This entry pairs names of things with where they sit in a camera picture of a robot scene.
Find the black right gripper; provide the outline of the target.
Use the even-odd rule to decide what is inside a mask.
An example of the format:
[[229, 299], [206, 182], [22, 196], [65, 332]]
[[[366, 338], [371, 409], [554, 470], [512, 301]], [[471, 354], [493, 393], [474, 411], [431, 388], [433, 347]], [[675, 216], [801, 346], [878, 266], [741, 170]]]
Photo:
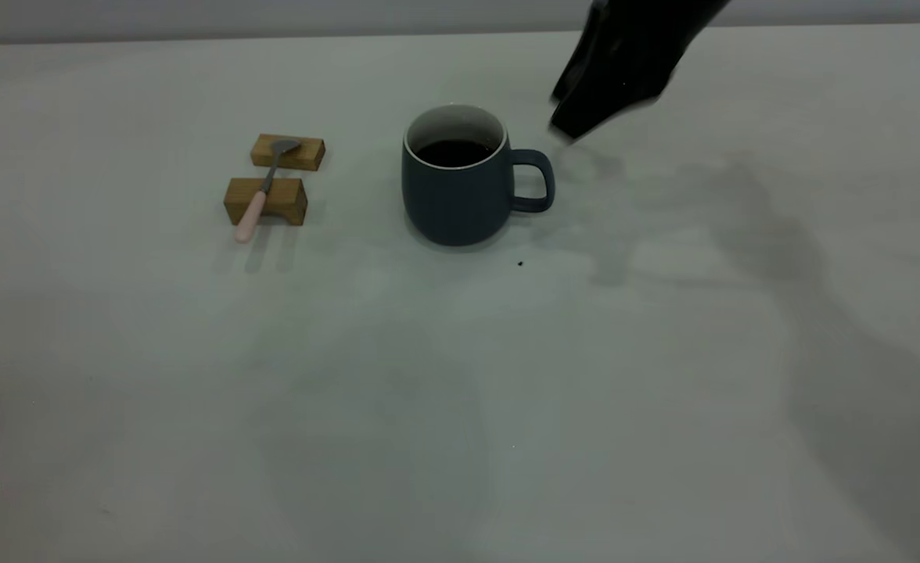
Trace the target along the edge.
[[585, 45], [551, 92], [550, 128], [568, 142], [659, 99], [695, 37], [729, 1], [595, 1]]

